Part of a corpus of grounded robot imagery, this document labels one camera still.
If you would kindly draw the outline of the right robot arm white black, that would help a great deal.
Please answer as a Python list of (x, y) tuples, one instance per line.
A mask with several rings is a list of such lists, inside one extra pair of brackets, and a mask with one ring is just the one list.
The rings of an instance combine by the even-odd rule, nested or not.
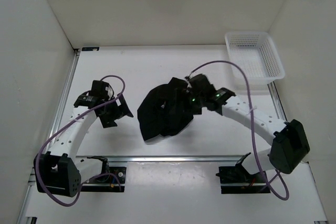
[(254, 109), (233, 91), (216, 89), (204, 74), (188, 77), (186, 81), (189, 104), (195, 113), (200, 113), (202, 108), (214, 111), (247, 127), (252, 137), (259, 135), (270, 146), (259, 152), (253, 144), (252, 152), (222, 173), (231, 183), (249, 182), (267, 170), (291, 174), (310, 152), (304, 127), (298, 120), (288, 122)]

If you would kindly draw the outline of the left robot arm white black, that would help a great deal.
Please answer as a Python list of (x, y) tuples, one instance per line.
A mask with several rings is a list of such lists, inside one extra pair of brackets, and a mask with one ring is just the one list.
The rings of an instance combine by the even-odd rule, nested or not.
[(100, 121), (104, 129), (116, 127), (124, 116), (133, 117), (123, 92), (114, 93), (103, 79), (94, 80), (89, 91), (73, 104), (69, 122), (52, 135), (34, 159), (37, 189), (53, 200), (57, 195), (78, 197), (85, 182), (105, 182), (111, 176), (108, 160), (101, 156), (77, 159), (89, 128)]

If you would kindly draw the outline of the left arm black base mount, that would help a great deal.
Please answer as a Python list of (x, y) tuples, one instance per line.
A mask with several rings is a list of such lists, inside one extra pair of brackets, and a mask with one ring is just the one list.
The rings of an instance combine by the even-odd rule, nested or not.
[(110, 166), (108, 159), (102, 156), (80, 158), (75, 166), (81, 180), (75, 183), (81, 184), (81, 192), (124, 192), (126, 167)]

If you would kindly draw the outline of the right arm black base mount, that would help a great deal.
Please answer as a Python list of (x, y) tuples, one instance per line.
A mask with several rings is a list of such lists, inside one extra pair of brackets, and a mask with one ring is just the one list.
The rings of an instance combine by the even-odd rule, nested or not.
[(216, 176), (219, 177), (221, 194), (269, 194), (263, 176), (260, 172), (249, 174), (242, 162), (251, 155), (243, 155), (234, 166), (220, 166)]

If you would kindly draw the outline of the black shorts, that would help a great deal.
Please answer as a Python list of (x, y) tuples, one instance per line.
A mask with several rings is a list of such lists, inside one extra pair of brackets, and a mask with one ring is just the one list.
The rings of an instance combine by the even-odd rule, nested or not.
[(181, 92), (187, 83), (173, 77), (168, 83), (153, 88), (137, 109), (137, 118), (143, 140), (146, 142), (157, 136), (175, 136), (194, 119), (185, 111)]

